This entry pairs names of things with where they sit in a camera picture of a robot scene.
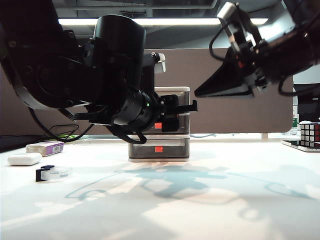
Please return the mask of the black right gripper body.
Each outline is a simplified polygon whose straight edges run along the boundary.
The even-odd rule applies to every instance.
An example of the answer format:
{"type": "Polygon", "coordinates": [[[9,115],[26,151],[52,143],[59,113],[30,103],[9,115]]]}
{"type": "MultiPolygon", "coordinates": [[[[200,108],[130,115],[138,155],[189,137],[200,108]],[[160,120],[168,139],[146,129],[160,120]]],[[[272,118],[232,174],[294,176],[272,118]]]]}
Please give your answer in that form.
{"type": "Polygon", "coordinates": [[[255,45],[253,45],[251,40],[246,39],[246,35],[245,31],[236,30],[229,39],[233,50],[232,59],[238,68],[237,72],[243,88],[240,93],[253,94],[254,89],[260,92],[265,91],[270,84],[257,60],[259,47],[264,46],[267,42],[259,33],[254,33],[252,36],[255,45]]]}

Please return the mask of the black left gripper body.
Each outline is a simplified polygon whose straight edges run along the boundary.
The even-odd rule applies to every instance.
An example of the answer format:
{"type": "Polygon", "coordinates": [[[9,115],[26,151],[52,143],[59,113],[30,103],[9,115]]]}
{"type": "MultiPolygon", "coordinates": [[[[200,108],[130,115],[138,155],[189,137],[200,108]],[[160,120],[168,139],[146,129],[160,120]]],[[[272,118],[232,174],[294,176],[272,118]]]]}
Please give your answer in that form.
{"type": "Polygon", "coordinates": [[[189,105],[179,105],[178,112],[197,112],[198,111],[198,102],[196,100],[192,101],[192,104],[189,105]]]}

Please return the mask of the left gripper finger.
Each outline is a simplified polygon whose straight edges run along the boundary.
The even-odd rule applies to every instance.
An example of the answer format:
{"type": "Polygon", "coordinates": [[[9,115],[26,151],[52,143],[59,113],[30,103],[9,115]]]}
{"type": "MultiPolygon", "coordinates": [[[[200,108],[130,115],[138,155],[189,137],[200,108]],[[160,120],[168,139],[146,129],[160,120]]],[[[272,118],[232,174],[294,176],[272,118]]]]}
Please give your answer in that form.
{"type": "Polygon", "coordinates": [[[179,114],[176,107],[179,105],[179,98],[176,94],[162,95],[160,102],[164,107],[161,109],[163,115],[160,116],[162,132],[176,132],[180,128],[179,114]]]}

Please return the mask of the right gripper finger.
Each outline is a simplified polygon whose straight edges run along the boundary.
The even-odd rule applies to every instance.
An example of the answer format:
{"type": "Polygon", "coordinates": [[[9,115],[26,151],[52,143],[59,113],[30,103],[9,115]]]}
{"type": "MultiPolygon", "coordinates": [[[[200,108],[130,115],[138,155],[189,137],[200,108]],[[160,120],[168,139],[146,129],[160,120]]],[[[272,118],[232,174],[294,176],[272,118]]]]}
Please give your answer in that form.
{"type": "Polygon", "coordinates": [[[253,91],[245,82],[241,67],[236,60],[233,49],[229,47],[225,54],[230,61],[222,65],[195,91],[195,95],[252,95],[253,91]]]}
{"type": "Polygon", "coordinates": [[[200,98],[233,98],[233,99],[253,99],[253,94],[225,94],[225,95],[203,95],[200,98]]]}

